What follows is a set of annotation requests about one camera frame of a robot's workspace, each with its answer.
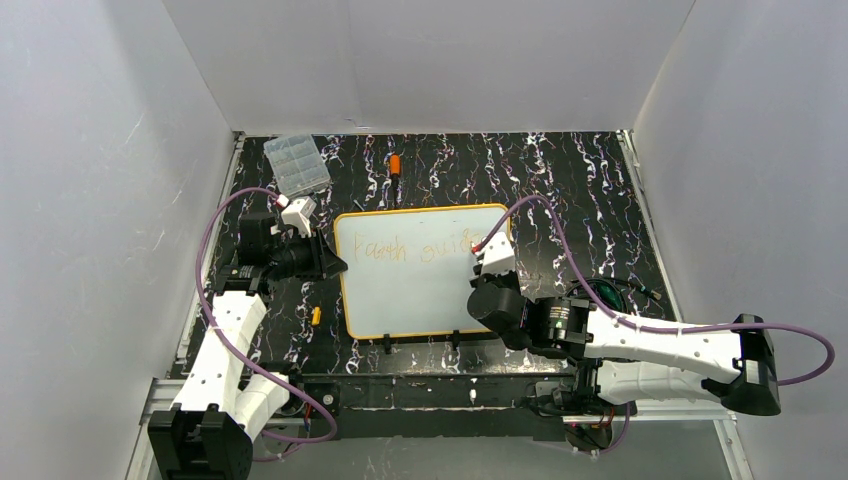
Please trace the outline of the yellow framed whiteboard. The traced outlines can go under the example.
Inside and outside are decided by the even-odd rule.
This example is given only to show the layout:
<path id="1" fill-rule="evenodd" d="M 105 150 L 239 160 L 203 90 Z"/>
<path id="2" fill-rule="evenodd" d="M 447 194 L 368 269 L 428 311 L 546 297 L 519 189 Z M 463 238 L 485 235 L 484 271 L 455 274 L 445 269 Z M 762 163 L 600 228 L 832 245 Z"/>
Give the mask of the yellow framed whiteboard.
<path id="1" fill-rule="evenodd" d="M 507 208 L 460 205 L 347 213 L 333 224 L 349 335 L 357 340 L 480 334 L 467 312 L 471 249 Z"/>

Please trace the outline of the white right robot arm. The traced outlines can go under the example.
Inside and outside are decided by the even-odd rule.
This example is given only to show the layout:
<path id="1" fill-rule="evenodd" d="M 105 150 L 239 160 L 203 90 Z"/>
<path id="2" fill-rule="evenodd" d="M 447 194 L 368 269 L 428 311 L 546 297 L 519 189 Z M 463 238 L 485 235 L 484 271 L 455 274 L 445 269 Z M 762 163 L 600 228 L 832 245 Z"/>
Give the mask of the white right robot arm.
<path id="1" fill-rule="evenodd" d="M 706 400 L 754 416 L 781 410 L 773 342 L 763 320 L 678 324 L 615 312 L 586 298 L 522 295 L 516 273 L 470 282 L 470 316 L 511 350 L 565 360 L 578 370 L 570 395 L 609 405 Z"/>

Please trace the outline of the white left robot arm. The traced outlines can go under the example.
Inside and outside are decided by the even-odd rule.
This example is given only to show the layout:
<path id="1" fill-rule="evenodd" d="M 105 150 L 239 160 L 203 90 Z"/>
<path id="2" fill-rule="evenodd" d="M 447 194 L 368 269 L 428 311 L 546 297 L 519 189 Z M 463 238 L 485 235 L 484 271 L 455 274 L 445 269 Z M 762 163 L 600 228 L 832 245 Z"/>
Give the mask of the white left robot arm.
<path id="1" fill-rule="evenodd" d="M 272 417 L 317 403 L 298 388 L 292 365 L 266 364 L 243 378 L 271 285 L 285 279 L 329 280 L 346 264 L 304 213 L 248 214 L 215 276 L 212 318 L 187 379 L 169 407 L 152 413 L 148 437 L 165 479 L 245 479 L 254 443 Z"/>

